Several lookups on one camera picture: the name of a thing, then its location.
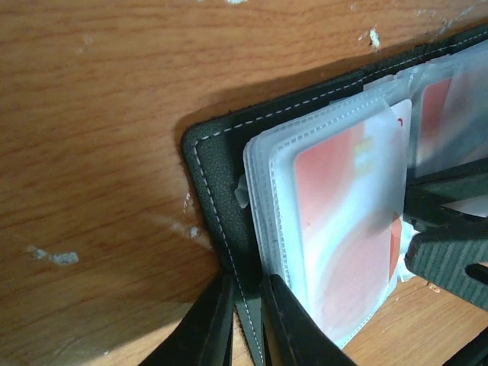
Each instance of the white stitching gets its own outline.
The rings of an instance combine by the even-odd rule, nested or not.
[[[424,56],[427,56],[431,53],[434,53],[434,52],[438,52],[438,51],[442,51],[442,50],[446,50],[447,48],[450,48],[450,47],[456,47],[456,46],[459,46],[460,44],[463,44],[463,43],[466,43],[466,42],[469,42],[470,40],[473,40],[475,38],[478,38],[478,37],[482,37],[483,35],[485,34],[488,34],[488,30],[481,33],[481,34],[478,34],[476,36],[473,36],[471,38],[468,38],[466,40],[462,40],[461,42],[458,42],[456,44],[452,44],[450,46],[446,46],[446,47],[441,47],[441,48],[438,48],[437,50],[432,50],[430,52],[427,52],[427,53],[424,53],[422,55],[419,55],[419,56],[415,56],[411,59],[408,59],[408,60],[405,60],[405,61],[402,61],[401,63],[397,63],[396,65],[392,65],[392,66],[388,66],[386,68],[383,68],[383,69],[380,69],[380,70],[377,70],[375,72],[372,72],[370,75],[366,75],[366,76],[363,76],[362,78],[360,78],[359,80],[356,80],[355,82],[352,82],[351,84],[348,84],[346,86],[342,86],[340,88],[337,88],[337,89],[334,89],[332,91],[328,91],[327,93],[324,93],[324,94],[321,94],[319,97],[313,97],[311,100],[312,101],[315,101],[321,97],[324,97],[326,95],[329,95],[329,94],[332,94],[334,92],[338,92],[339,90],[342,90],[344,88],[348,88],[350,86],[353,86],[355,84],[358,84],[359,82],[362,82],[363,80],[369,78],[370,76],[372,75],[376,75],[380,72],[383,72],[383,71],[386,71],[386,70],[389,70],[389,69],[392,69],[394,67],[398,67],[398,66],[401,66],[401,65],[404,65],[405,63],[409,63],[411,61],[413,61],[414,59],[419,59],[421,57],[424,57]],[[302,104],[304,104],[305,102],[301,102],[301,103],[298,103],[298,104],[295,104],[294,106],[289,106],[289,107],[286,107],[284,110],[280,110],[280,111],[276,111],[274,113],[270,113],[268,115],[266,115],[266,117],[268,116],[271,116],[273,114],[278,114],[278,113],[281,113],[282,111],[289,111],[290,109],[292,109],[293,107],[299,107],[301,106]],[[249,124],[252,124],[254,122],[256,122],[257,120],[261,120],[263,119],[264,117],[257,117],[255,118],[254,120],[250,120],[250,121],[247,121],[245,122],[246,125],[249,125]],[[203,137],[200,137],[198,138],[194,145],[193,145],[193,150],[194,150],[194,154],[195,154],[195,158],[197,160],[197,164],[198,166],[200,167],[200,174],[201,174],[201,177],[202,179],[204,180],[204,184],[205,184],[205,187],[207,188],[207,194],[208,194],[208,197],[210,198],[210,203],[212,204],[212,208],[213,208],[213,212],[215,213],[215,217],[217,219],[217,222],[219,224],[219,228],[220,228],[220,233],[222,234],[222,238],[223,238],[223,242],[224,244],[226,245],[226,249],[229,253],[229,257],[230,257],[230,263],[233,267],[233,271],[234,271],[234,275],[236,276],[236,281],[237,281],[237,285],[239,287],[239,291],[241,293],[241,296],[242,296],[242,301],[244,303],[244,307],[246,309],[246,313],[247,313],[247,317],[249,319],[249,325],[251,326],[251,330],[252,330],[252,334],[254,335],[254,340],[256,342],[256,345],[258,347],[258,352],[259,352],[259,355],[261,357],[261,360],[263,361],[263,356],[262,356],[262,350],[261,350],[261,346],[259,345],[259,342],[258,342],[258,337],[256,335],[256,332],[255,332],[255,328],[254,328],[254,324],[252,323],[252,320],[251,320],[251,314],[249,313],[249,308],[248,308],[248,305],[247,305],[247,301],[246,301],[246,297],[244,296],[244,293],[242,291],[242,285],[241,285],[241,282],[240,282],[240,279],[239,279],[239,276],[237,274],[237,270],[236,270],[236,265],[234,264],[234,260],[233,260],[233,257],[232,257],[232,253],[230,251],[230,248],[229,248],[229,244],[227,243],[227,239],[226,239],[226,235],[225,235],[225,232],[223,231],[223,227],[222,227],[222,224],[220,222],[220,218],[219,218],[219,215],[217,213],[217,208],[215,207],[215,203],[214,203],[214,199],[212,198],[212,192],[210,191],[210,188],[208,186],[208,182],[207,182],[207,178],[205,177],[205,173],[204,173],[204,170],[203,170],[203,167],[201,165],[201,162],[200,162],[200,158],[198,157],[198,151],[197,151],[197,144],[202,141],[202,140],[207,140],[209,138],[211,138],[212,136],[218,136],[220,135],[221,133],[225,133],[225,132],[229,132],[231,130],[234,130],[234,129],[237,129],[237,128],[240,128],[242,127],[244,124],[237,124],[236,126],[232,126],[231,128],[226,128],[225,130],[223,131],[220,131],[218,133],[214,133],[213,135],[207,135],[207,136],[203,136]]]
[[[406,64],[406,63],[409,63],[409,62],[413,61],[414,59],[419,59],[419,58],[421,58],[421,57],[424,57],[424,56],[430,55],[431,53],[434,53],[434,52],[443,51],[443,50],[446,50],[447,48],[451,48],[451,47],[456,47],[456,46],[459,46],[460,44],[463,44],[463,43],[469,42],[470,40],[473,40],[473,39],[475,39],[475,38],[482,37],[482,36],[484,36],[485,34],[488,34],[488,30],[487,30],[487,31],[484,31],[483,33],[478,34],[478,35],[476,35],[476,36],[472,36],[471,38],[468,38],[468,39],[466,39],[466,40],[462,40],[461,42],[458,42],[458,43],[456,43],[456,44],[452,44],[452,45],[450,45],[450,46],[446,46],[446,47],[441,47],[441,48],[438,48],[437,50],[432,50],[432,51],[429,51],[429,52],[427,52],[427,53],[423,53],[422,55],[412,57],[411,59],[406,59],[405,61],[402,61],[401,63],[397,63],[397,64],[395,64],[395,65],[388,66],[388,67],[385,67],[385,68],[383,68],[383,69],[377,70],[377,71],[375,71],[375,72],[372,72],[372,73],[371,73],[371,74],[369,74],[369,75],[363,76],[362,78],[360,78],[359,80],[356,80],[355,82],[352,82],[351,84],[347,84],[347,85],[341,86],[340,88],[336,88],[336,89],[334,89],[334,90],[331,90],[331,91],[328,91],[328,92],[326,92],[326,93],[323,93],[323,94],[321,94],[319,97],[313,97],[312,99],[309,99],[309,100],[306,100],[306,101],[302,101],[302,102],[300,102],[300,103],[296,103],[296,104],[294,104],[294,105],[292,105],[292,106],[290,106],[290,107],[285,108],[284,110],[285,110],[285,111],[289,111],[291,108],[298,108],[298,107],[299,107],[299,106],[301,106],[302,104],[307,104],[307,103],[310,103],[310,101],[315,101],[315,100],[317,100],[318,98],[325,97],[326,95],[329,95],[329,94],[332,94],[332,93],[338,92],[338,91],[343,90],[343,89],[350,88],[351,86],[356,85],[356,84],[358,84],[359,82],[362,82],[363,80],[365,80],[365,79],[369,78],[370,76],[373,76],[373,75],[379,74],[380,72],[387,71],[387,70],[389,70],[389,69],[393,69],[393,68],[395,68],[395,67],[398,67],[398,66],[404,65],[404,64]],[[261,117],[257,117],[257,118],[255,118],[254,120],[251,120],[251,121],[246,122],[246,124],[252,124],[252,123],[254,123],[254,122],[258,121],[258,120],[262,120],[262,119],[263,119],[263,118],[265,118],[265,117],[271,117],[271,116],[272,116],[272,115],[274,115],[274,114],[281,113],[282,111],[283,111],[283,110],[281,110],[281,111],[279,111],[279,112],[278,112],[278,111],[276,111],[276,112],[272,112],[272,113],[266,114],[264,117],[263,117],[263,116],[261,116]],[[233,126],[233,127],[231,127],[231,128],[232,128],[232,129],[235,129],[235,128],[239,128],[239,127],[241,127],[241,126],[242,126],[242,124],[238,124],[238,125]],[[212,136],[212,135],[209,135],[209,136],[204,136],[204,137],[200,137],[200,138],[199,138],[199,140],[205,140],[205,139],[207,139],[208,137],[211,137],[211,136]]]
[[[259,356],[261,357],[261,361],[263,361],[261,346],[259,345],[258,336],[256,335],[254,324],[252,323],[251,314],[249,312],[249,308],[247,305],[247,300],[246,300],[246,297],[244,296],[244,291],[242,290],[241,281],[240,281],[239,276],[237,274],[236,264],[234,263],[234,258],[232,257],[232,253],[230,251],[229,244],[227,243],[226,234],[223,231],[222,223],[220,222],[219,214],[217,213],[217,208],[215,207],[215,202],[214,202],[214,198],[212,197],[212,192],[210,191],[210,187],[208,186],[208,181],[207,181],[207,178],[205,177],[205,172],[204,172],[204,169],[201,165],[200,157],[198,156],[197,144],[198,144],[198,140],[193,145],[193,152],[195,154],[195,158],[197,159],[197,164],[200,167],[200,174],[201,174],[202,179],[204,180],[205,187],[207,188],[208,197],[210,198],[210,203],[212,204],[213,212],[215,213],[215,218],[217,219],[217,223],[219,224],[219,229],[220,229],[220,233],[222,234],[223,243],[226,245],[227,252],[229,253],[230,264],[232,265],[232,270],[234,272],[234,275],[236,276],[237,286],[239,287],[239,292],[241,293],[241,296],[242,296],[242,301],[243,301],[244,307],[246,309],[247,317],[249,319],[249,325],[251,326],[251,331],[252,331],[252,334],[254,336],[254,340],[256,342],[256,345],[258,346]]]

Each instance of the card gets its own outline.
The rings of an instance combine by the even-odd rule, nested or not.
[[[468,215],[488,217],[488,194],[445,204],[446,207]]]
[[[422,92],[416,177],[488,157],[488,67],[466,64]]]
[[[263,271],[280,275],[304,306],[306,306],[307,294],[301,280],[304,279],[301,275],[303,272],[301,248],[294,251],[287,246],[289,242],[294,244],[299,241],[299,235],[290,233],[291,227],[294,228],[294,232],[299,230],[299,227],[294,227],[298,222],[295,218],[297,210],[293,183],[294,157],[299,151],[311,146],[313,142],[310,142],[310,138],[322,140],[325,138],[322,137],[323,133],[327,136],[334,134],[337,128],[343,130],[379,110],[385,108],[389,110],[390,104],[396,104],[406,98],[407,91],[408,83],[405,80],[387,82],[334,105],[284,122],[253,137],[246,144],[243,160]],[[324,128],[321,132],[310,135],[310,138],[300,138],[297,143],[290,141],[336,118],[340,118],[341,121],[333,127]],[[284,159],[279,159],[279,167],[274,165],[274,168],[271,168],[275,157],[281,153],[286,156]],[[286,220],[279,222],[277,217],[280,213],[287,214]]]
[[[310,314],[339,346],[383,302],[397,264],[411,110],[401,101],[295,159]]]

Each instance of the scratch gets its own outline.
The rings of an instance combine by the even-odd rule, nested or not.
[[[191,201],[190,192],[188,192],[185,196],[185,200],[183,201],[183,220],[186,220],[186,209],[188,208],[188,204]]]
[[[385,332],[386,332],[386,331],[387,331],[389,328],[391,328],[391,326],[387,326],[385,329],[383,329],[383,330],[381,331],[381,334],[385,333]]]
[[[469,15],[478,5],[481,5],[481,4],[485,3],[486,1],[488,1],[488,0],[479,0],[479,1],[475,2],[469,8],[464,9],[461,13],[459,13],[451,21],[446,22],[446,20],[444,19],[442,22],[444,24],[444,27],[441,28],[441,30],[435,35],[435,37],[444,34],[449,28],[451,28],[454,25],[454,23],[456,21],[458,21],[462,17]]]
[[[61,347],[54,351],[53,356],[58,357],[62,352],[64,352],[70,345],[72,345],[76,341],[76,337],[70,337],[66,340]]]
[[[83,43],[84,43],[84,46],[78,48],[78,51],[77,51],[78,53],[88,52],[88,49],[90,48],[91,44],[93,43],[93,38],[91,38],[88,35],[85,35],[83,37]]]

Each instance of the card holder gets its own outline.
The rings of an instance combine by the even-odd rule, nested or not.
[[[365,84],[486,39],[488,25],[476,27],[186,131],[181,142],[183,155],[213,247],[222,266],[236,279],[236,308],[256,364],[263,363],[259,295],[262,269],[251,210],[242,209],[234,194],[244,174],[242,153],[247,142],[264,130],[362,92]]]

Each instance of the wooden table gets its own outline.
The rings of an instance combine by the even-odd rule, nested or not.
[[[178,149],[188,126],[487,16],[475,0],[4,0],[0,364],[133,365],[175,328],[219,268]],[[416,279],[345,351],[436,365],[486,326]]]

